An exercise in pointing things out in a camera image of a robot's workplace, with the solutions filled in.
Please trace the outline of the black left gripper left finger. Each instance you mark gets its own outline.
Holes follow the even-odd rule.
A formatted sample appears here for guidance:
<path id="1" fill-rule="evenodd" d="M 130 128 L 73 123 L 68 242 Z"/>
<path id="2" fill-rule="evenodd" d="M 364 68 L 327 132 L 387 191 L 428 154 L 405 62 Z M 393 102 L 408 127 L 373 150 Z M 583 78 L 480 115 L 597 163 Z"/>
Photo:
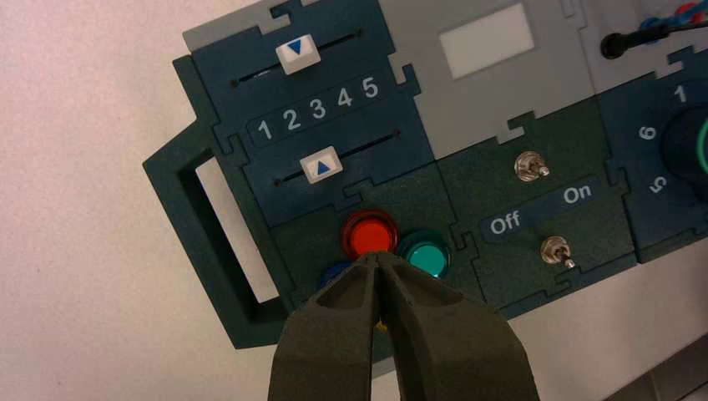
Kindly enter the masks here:
<path id="1" fill-rule="evenodd" d="M 378 268 L 377 254 L 359 258 L 287 318 L 270 400 L 370 399 Z"/>

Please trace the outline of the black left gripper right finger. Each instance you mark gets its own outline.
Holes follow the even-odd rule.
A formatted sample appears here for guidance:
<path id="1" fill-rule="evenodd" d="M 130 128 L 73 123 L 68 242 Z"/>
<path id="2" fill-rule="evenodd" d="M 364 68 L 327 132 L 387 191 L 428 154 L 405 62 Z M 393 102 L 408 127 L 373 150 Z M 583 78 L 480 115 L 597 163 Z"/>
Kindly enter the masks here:
<path id="1" fill-rule="evenodd" d="M 399 256 L 379 254 L 378 272 L 401 399 L 539 399 L 523 344 L 499 312 Z"/>

